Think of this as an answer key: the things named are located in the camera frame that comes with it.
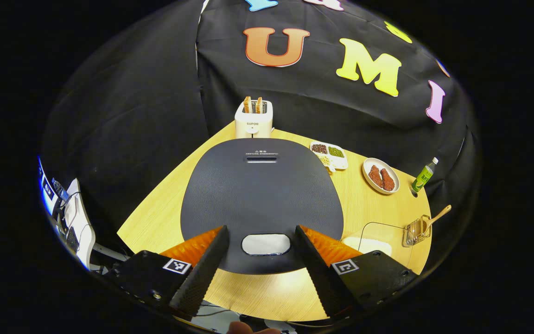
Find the yellow letter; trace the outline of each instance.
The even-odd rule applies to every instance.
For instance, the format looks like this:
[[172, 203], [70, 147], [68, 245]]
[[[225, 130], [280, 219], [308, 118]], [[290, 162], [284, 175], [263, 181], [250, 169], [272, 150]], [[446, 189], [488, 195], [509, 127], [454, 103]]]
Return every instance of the yellow letter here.
[[358, 80], [360, 78], [356, 73], [356, 65], [358, 65], [365, 84], [371, 83], [380, 74], [379, 80], [375, 82], [376, 89], [394, 97], [399, 95], [397, 75], [401, 62], [398, 59], [388, 53], [383, 53], [373, 61], [362, 43], [347, 38], [341, 38], [339, 42], [345, 45], [345, 59], [343, 67], [337, 70], [338, 76]]
[[404, 40], [409, 44], [412, 43], [411, 38], [409, 38], [409, 36], [407, 36], [404, 32], [400, 31], [398, 28], [394, 27], [387, 21], [385, 21], [384, 23], [386, 24], [386, 28], [388, 29], [388, 31], [390, 31], [393, 35], [397, 36], [398, 38]]

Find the wooden spoon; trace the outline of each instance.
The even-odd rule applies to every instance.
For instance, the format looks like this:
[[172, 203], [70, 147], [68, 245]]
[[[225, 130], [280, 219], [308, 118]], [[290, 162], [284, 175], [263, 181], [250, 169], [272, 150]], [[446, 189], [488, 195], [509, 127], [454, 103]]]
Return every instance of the wooden spoon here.
[[424, 234], [428, 232], [428, 228], [430, 228], [430, 226], [432, 226], [432, 224], [434, 224], [436, 220], [438, 220], [439, 218], [447, 214], [448, 211], [451, 211], [451, 209], [452, 209], [452, 205], [447, 205], [439, 214], [436, 215], [436, 217], [430, 220], [422, 219], [422, 221], [424, 222]]

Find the orange letter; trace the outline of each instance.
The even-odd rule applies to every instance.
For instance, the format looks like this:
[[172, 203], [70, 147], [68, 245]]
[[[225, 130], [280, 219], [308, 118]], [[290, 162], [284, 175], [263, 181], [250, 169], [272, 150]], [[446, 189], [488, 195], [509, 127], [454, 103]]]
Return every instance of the orange letter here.
[[269, 35], [273, 34], [273, 28], [248, 28], [243, 31], [246, 35], [246, 57], [253, 63], [261, 66], [284, 67], [294, 65], [302, 57], [304, 38], [310, 36], [310, 32], [302, 29], [287, 28], [284, 34], [288, 35], [288, 51], [280, 56], [267, 52]]

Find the wire basket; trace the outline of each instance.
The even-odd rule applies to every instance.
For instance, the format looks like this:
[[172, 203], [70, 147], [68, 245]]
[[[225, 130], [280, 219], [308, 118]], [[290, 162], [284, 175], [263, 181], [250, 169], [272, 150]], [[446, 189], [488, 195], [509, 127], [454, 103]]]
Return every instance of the wire basket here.
[[403, 237], [403, 247], [411, 247], [418, 243], [421, 243], [432, 235], [432, 226], [424, 231], [424, 218], [430, 220], [430, 216], [423, 214], [421, 218], [417, 218], [407, 226], [405, 226], [405, 233]]

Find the plastic bottle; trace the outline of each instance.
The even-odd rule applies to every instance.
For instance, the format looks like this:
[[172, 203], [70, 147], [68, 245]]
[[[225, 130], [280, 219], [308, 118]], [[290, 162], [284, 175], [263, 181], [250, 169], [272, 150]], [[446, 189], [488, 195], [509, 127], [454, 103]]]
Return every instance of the plastic bottle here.
[[436, 169], [436, 164], [438, 163], [438, 159], [434, 158], [432, 159], [432, 162], [430, 162], [428, 165], [422, 169], [421, 173], [415, 178], [413, 183], [411, 184], [411, 190], [414, 192], [419, 192], [426, 183], [432, 178], [432, 174], [434, 173], [434, 169]]

